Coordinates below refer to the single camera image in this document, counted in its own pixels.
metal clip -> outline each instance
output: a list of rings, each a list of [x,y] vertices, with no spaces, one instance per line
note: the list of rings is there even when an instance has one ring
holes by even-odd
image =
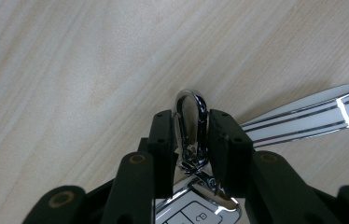
[[[190,143],[188,127],[184,118],[184,102],[189,97],[198,109],[198,121],[196,142]],[[207,158],[206,134],[207,134],[207,107],[201,94],[197,91],[182,90],[175,100],[176,115],[181,135],[181,147],[183,149],[181,167],[187,175],[199,173],[209,160]]]

screw hole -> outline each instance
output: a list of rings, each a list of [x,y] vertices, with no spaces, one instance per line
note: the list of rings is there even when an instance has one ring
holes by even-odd
[[[52,198],[50,198],[49,206],[51,208],[59,208],[67,203],[72,202],[74,198],[75,194],[70,190],[59,192],[52,196]]]
[[[140,163],[140,162],[143,162],[146,160],[146,157],[143,156],[143,155],[133,155],[129,158],[129,162],[131,164],[137,164],[137,163]]]
[[[275,157],[275,156],[273,156],[272,154],[269,154],[269,153],[264,153],[260,157],[265,162],[274,163],[274,162],[278,161],[277,157]]]

wooden table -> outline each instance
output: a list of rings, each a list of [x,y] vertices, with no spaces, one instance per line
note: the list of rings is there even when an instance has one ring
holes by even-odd
[[[0,0],[0,223],[113,178],[182,89],[241,123],[348,82],[349,1]],[[349,130],[262,149],[349,184]]]

shiny metal loop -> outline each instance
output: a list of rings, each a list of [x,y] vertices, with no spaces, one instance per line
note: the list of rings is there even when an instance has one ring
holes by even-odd
[[[184,116],[184,101],[188,97],[195,103],[198,109],[196,143],[190,143]],[[199,92],[182,90],[175,99],[175,108],[181,135],[181,147],[183,149],[182,167],[186,170],[186,174],[192,175],[200,172],[204,165],[208,163],[206,147],[208,111],[206,103]]]
[[[241,127],[263,147],[349,128],[349,84],[299,99]]]

wood grain surface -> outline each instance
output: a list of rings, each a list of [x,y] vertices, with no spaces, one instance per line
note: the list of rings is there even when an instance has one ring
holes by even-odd
[[[0,0],[0,223],[113,178],[185,88],[241,123],[348,82],[349,1]],[[349,130],[261,149],[349,184]]]

